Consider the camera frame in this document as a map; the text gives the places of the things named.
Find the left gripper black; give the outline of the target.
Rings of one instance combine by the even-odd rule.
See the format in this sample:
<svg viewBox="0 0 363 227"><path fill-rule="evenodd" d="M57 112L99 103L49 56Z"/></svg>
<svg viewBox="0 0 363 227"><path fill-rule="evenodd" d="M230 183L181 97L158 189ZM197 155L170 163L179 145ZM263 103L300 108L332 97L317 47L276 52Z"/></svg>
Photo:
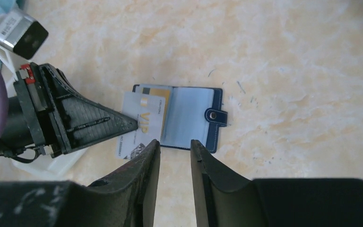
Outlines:
<svg viewBox="0 0 363 227"><path fill-rule="evenodd" d="M0 137L0 157L57 157L134 131L135 119L91 101L77 92L64 73L50 64L25 64L15 74L16 95Z"/></svg>

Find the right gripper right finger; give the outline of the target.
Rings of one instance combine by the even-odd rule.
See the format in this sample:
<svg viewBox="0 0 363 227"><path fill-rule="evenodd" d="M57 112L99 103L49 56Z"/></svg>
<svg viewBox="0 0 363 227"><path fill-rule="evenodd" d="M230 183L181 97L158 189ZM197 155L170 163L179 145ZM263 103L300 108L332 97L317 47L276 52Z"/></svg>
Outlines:
<svg viewBox="0 0 363 227"><path fill-rule="evenodd" d="M363 180L247 179L192 140L199 227L363 227Z"/></svg>

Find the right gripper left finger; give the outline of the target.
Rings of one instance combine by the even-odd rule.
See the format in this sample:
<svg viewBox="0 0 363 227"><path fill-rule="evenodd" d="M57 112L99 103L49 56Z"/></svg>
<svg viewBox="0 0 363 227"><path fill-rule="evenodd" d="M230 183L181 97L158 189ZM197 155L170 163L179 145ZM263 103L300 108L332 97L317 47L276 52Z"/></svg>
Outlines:
<svg viewBox="0 0 363 227"><path fill-rule="evenodd" d="M0 227L151 227L160 144L89 186L72 181L0 182Z"/></svg>

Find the white plastic card tray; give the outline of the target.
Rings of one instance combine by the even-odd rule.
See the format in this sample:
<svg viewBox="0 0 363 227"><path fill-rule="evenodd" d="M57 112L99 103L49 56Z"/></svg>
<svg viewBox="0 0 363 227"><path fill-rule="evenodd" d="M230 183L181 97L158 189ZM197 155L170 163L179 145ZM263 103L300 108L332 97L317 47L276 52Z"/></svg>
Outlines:
<svg viewBox="0 0 363 227"><path fill-rule="evenodd" d="M40 156L35 161L25 164L12 160L13 165L25 172L28 172L40 179L54 180L61 179L88 150L84 148L70 154L61 155L56 158Z"/></svg>

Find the silver VIP card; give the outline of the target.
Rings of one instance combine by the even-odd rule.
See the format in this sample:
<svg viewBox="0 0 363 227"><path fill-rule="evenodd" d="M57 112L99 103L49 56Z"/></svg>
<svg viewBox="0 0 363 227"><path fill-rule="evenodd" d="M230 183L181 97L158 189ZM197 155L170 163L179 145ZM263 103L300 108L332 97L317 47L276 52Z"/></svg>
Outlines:
<svg viewBox="0 0 363 227"><path fill-rule="evenodd" d="M118 137L115 150L117 158L133 159L152 140L160 140L164 109L164 97L135 92L125 93L122 113L137 121L137 129Z"/></svg>

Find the navy blue card holder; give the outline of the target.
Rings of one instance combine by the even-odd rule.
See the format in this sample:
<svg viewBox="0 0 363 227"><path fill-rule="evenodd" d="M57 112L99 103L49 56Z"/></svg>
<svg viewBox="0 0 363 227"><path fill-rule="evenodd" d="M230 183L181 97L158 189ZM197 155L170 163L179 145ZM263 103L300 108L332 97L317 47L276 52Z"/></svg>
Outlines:
<svg viewBox="0 0 363 227"><path fill-rule="evenodd" d="M167 93L162 147L189 150L190 141L199 140L210 153L216 153L219 129L228 125L228 113L222 110L221 88L135 84L132 91L147 95Z"/></svg>

